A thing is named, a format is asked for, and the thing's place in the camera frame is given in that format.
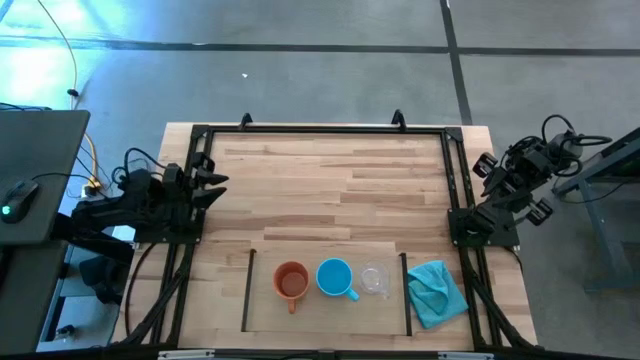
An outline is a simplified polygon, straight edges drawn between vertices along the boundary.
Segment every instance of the orange mug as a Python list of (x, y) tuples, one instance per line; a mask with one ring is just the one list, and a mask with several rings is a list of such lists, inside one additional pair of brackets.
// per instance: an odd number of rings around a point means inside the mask
[(287, 300), (289, 314), (293, 314), (296, 312), (296, 300), (309, 289), (309, 272), (299, 262), (288, 261), (273, 273), (273, 287), (280, 297)]

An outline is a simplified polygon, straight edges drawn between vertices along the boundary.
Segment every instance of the wooden tabletop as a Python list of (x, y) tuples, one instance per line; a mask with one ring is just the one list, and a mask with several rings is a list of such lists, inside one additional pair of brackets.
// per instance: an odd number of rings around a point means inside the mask
[[(160, 162), (184, 164), (192, 125), (167, 124)], [(473, 165), (480, 154), (492, 151), (489, 130), (484, 126), (465, 126), (462, 130), (468, 163)], [(455, 149), (451, 148), (455, 159)], [(202, 242), (196, 247), (180, 347), (472, 349), (466, 313), (425, 330), (411, 309), (411, 337), (398, 335), (395, 331), (385, 333), (378, 328), (367, 333), (366, 329), (373, 326), (397, 328), (396, 311), (376, 314), (375, 323), (354, 311), (326, 315), (359, 322), (361, 325), (353, 327), (358, 330), (352, 333), (345, 330), (351, 327), (328, 331), (329, 323), (314, 327), (313, 321), (294, 323), (291, 325), (294, 328), (288, 331), (290, 328), (282, 324), (271, 328), (270, 324), (275, 324), (282, 314), (274, 311), (274, 315), (270, 315), (269, 309), (276, 305), (258, 303), (256, 294), (252, 294), (250, 302), (249, 311), (253, 315), (249, 317), (249, 331), (240, 331), (252, 248), (258, 250), (256, 256), (261, 252), (293, 251), (287, 249), (297, 249), (299, 254), (324, 251), (327, 257), (339, 257), (345, 248), (358, 249), (365, 255), (371, 249), (372, 257), (379, 254), (393, 257), (406, 252), (409, 268), (443, 260), (464, 293), (458, 253), (449, 239), (446, 211), (450, 203), (438, 137), (219, 133), (213, 141), (212, 158), (216, 162), (216, 173), (227, 175), (230, 180), (224, 184), (227, 193), (207, 212)], [(454, 167), (460, 184), (457, 161), (454, 161)], [(478, 197), (482, 181), (475, 175), (472, 178)], [(460, 199), (464, 206), (462, 193)], [(134, 264), (143, 249), (136, 252)], [(158, 296), (166, 252), (166, 245), (156, 246), (140, 268), (131, 295), (132, 326), (140, 322)], [(517, 261), (502, 248), (486, 248), (486, 254), (496, 302), (520, 333), (535, 343), (527, 294)], [(269, 279), (271, 276), (263, 275), (258, 278)], [(263, 294), (259, 295), (260, 301), (275, 296), (266, 288), (257, 291)], [(322, 306), (309, 306), (307, 311), (313, 308), (322, 312)], [(483, 335), (489, 341), (486, 311), (482, 305), (478, 308)], [(163, 341), (168, 335), (173, 302), (168, 309)], [(113, 341), (124, 338), (123, 313), (124, 305)], [(308, 316), (319, 318), (318, 314)]]

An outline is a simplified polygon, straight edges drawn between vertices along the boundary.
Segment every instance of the blue mug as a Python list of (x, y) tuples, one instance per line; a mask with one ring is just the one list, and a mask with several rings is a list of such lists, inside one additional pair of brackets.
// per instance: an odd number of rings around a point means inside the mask
[(327, 259), (316, 271), (318, 288), (329, 296), (346, 295), (351, 301), (358, 301), (360, 296), (351, 288), (352, 282), (351, 267), (342, 259)]

